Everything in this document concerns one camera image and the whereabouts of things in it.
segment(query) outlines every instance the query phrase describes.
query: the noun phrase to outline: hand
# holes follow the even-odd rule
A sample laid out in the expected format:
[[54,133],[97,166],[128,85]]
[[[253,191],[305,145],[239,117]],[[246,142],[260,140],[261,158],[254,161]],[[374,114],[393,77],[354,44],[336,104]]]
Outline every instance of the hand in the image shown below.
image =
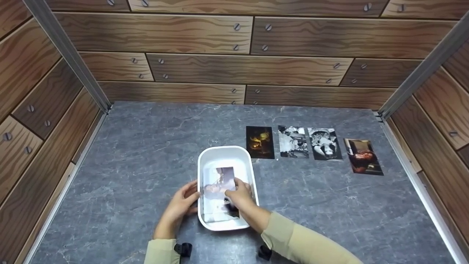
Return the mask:
[[197,191],[197,180],[191,181],[179,189],[166,207],[165,212],[156,226],[153,239],[176,238],[182,218],[185,215],[197,213],[197,207],[191,205],[197,201],[200,193]]

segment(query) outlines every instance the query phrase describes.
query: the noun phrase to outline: black clamp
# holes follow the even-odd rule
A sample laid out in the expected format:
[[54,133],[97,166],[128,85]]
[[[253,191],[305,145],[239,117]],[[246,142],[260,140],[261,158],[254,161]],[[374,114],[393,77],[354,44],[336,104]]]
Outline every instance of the black clamp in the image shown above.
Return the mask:
[[190,257],[192,253],[192,244],[191,243],[183,243],[183,244],[176,244],[174,246],[174,250],[176,253],[181,255],[181,257]]
[[272,250],[270,250],[267,246],[262,245],[257,250],[257,255],[259,256],[259,258],[269,261],[270,257],[272,257]]

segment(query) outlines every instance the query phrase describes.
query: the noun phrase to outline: right hand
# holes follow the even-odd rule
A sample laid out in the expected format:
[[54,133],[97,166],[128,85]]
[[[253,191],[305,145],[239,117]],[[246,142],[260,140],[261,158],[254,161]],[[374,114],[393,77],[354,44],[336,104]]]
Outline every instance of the right hand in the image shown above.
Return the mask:
[[231,199],[234,206],[236,206],[239,211],[244,211],[249,206],[256,205],[252,200],[251,186],[238,178],[234,180],[236,191],[225,191],[225,195]]

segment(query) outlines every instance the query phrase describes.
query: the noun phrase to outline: dark photograph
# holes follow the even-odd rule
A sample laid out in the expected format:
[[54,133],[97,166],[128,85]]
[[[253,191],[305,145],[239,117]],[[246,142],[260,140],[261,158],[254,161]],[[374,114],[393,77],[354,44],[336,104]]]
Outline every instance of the dark photograph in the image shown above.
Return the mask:
[[333,128],[308,127],[315,160],[341,160],[339,142]]
[[220,222],[239,218],[239,211],[225,197],[226,190],[236,190],[233,167],[204,170],[202,196],[204,221]]
[[246,149],[253,159],[274,159],[272,128],[246,126]]
[[304,128],[279,125],[280,156],[289,158],[309,158],[308,143]]
[[344,139],[344,141],[354,173],[384,175],[373,152],[371,141],[353,139]]

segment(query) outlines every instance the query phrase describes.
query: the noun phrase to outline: beige sleeve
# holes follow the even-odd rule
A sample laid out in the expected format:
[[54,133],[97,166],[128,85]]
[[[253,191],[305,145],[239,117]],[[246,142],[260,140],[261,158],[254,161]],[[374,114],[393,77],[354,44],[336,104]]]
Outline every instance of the beige sleeve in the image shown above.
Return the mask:
[[181,256],[176,253],[176,239],[153,239],[148,242],[144,264],[179,264]]
[[276,212],[261,237],[268,248],[297,263],[362,264],[336,242]]

